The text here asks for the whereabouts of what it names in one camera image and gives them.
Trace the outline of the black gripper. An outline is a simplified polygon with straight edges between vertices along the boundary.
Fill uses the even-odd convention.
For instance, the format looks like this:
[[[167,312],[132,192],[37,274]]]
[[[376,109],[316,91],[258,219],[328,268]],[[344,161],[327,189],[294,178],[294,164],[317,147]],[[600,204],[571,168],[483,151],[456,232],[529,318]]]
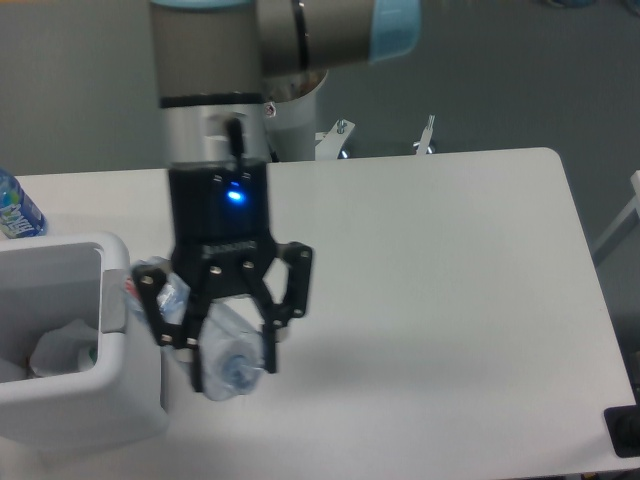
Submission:
[[[168,170],[168,182],[175,273],[168,263],[138,263],[130,270],[153,340],[189,353],[191,386],[203,392],[200,337],[210,306],[214,298],[249,294],[263,320],[264,370],[275,374],[279,331],[307,311],[314,251],[300,242],[275,245],[267,163],[176,164]],[[280,303],[274,302],[264,281],[274,260],[287,268]]]

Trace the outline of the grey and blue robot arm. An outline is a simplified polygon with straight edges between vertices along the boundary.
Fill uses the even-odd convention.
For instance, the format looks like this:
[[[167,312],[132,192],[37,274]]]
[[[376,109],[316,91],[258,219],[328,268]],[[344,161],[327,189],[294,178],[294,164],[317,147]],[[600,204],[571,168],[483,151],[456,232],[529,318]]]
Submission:
[[[131,278],[155,342],[222,401],[277,369],[307,309],[313,250],[270,231],[264,82],[409,53],[417,1],[154,1],[174,248]]]

